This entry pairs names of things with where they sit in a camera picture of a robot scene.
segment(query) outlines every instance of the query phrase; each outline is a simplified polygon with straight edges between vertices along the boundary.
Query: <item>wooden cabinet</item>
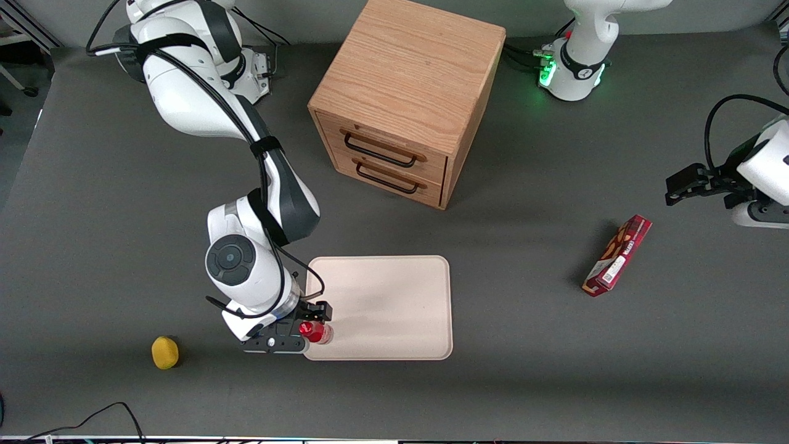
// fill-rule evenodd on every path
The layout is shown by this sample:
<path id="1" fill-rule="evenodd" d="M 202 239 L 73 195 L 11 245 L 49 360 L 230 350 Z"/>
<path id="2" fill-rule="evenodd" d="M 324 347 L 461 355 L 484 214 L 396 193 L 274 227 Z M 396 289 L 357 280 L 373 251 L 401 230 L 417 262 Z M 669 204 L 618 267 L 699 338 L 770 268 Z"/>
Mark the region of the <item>wooden cabinet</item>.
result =
<path id="1" fill-rule="evenodd" d="M 369 0 L 308 105 L 337 171 L 445 209 L 504 37 L 440 9 Z"/>

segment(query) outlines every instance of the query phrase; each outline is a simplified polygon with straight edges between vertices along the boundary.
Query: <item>gray table surface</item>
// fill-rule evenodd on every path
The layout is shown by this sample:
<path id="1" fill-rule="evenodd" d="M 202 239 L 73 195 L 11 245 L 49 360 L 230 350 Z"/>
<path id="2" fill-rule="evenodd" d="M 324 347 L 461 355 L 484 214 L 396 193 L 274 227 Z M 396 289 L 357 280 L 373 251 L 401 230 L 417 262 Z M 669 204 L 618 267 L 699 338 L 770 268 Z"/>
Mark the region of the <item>gray table surface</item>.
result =
<path id="1" fill-rule="evenodd" d="M 536 47 L 544 39 L 523 40 Z M 786 101 L 775 26 L 625 36 L 581 103 L 501 65 L 446 212 L 349 179 L 306 109 L 336 46 L 280 54 L 258 105 L 323 212 L 300 258 L 440 254 L 454 352 L 441 362 L 246 355 L 202 264 L 211 208 L 257 186 L 240 141 L 180 134 L 111 58 L 66 55 L 0 220 L 6 435 L 127 401 L 149 435 L 789 440 L 789 233 L 740 228 L 720 198 L 664 205 L 703 159 L 709 108 Z M 774 113 L 721 111 L 722 160 Z M 579 288 L 615 228 L 654 222 L 617 288 Z M 178 337 L 184 364 L 150 345 Z M 108 412 L 85 433 L 132 433 Z"/>

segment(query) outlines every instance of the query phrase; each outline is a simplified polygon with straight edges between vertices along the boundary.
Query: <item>yellow sponge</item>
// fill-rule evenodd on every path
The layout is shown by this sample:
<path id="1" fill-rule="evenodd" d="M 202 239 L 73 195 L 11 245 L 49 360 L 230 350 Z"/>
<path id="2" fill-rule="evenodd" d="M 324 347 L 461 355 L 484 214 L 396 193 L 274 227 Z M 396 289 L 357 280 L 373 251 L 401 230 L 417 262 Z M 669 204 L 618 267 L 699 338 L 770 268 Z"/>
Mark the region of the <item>yellow sponge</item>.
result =
<path id="1" fill-rule="evenodd" d="M 167 370 L 178 363 L 178 345 L 169 337 L 157 337 L 151 346 L 151 355 L 159 369 Z"/>

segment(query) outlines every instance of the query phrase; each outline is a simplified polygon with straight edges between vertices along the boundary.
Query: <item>gray wall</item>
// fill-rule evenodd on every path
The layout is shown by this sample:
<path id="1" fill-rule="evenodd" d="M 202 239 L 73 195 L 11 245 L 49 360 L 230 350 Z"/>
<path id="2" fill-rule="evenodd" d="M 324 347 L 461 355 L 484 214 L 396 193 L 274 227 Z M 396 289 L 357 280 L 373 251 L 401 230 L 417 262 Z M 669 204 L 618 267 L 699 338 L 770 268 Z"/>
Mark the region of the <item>gray wall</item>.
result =
<path id="1" fill-rule="evenodd" d="M 418 0 L 451 12 L 499 24 L 513 37 L 555 32 L 572 15 L 561 0 Z M 43 26 L 65 45 L 79 47 L 110 0 L 19 0 Z M 780 0 L 674 0 L 651 13 L 622 15 L 626 34 L 715 32 L 745 28 L 763 21 Z M 365 0 L 238 0 L 252 19 L 294 42 L 338 42 L 350 30 Z M 107 20 L 110 33 L 126 23 L 122 4 Z M 259 43 L 250 27 L 245 39 Z"/>

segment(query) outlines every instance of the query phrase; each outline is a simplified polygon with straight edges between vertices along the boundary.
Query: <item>green led light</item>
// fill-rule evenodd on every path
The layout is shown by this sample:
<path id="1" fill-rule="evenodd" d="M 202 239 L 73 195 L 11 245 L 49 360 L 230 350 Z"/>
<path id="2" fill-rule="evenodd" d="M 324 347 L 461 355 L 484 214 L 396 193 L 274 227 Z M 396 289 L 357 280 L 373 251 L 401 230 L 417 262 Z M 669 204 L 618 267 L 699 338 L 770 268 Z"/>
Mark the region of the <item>green led light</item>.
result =
<path id="1" fill-rule="evenodd" d="M 547 88 L 553 80 L 554 72 L 556 72 L 556 62 L 551 60 L 540 72 L 540 85 Z"/>
<path id="2" fill-rule="evenodd" d="M 597 80 L 594 81 L 595 86 L 600 84 L 600 78 L 603 77 L 603 71 L 605 71 L 605 63 L 600 67 L 600 72 L 597 74 Z"/>

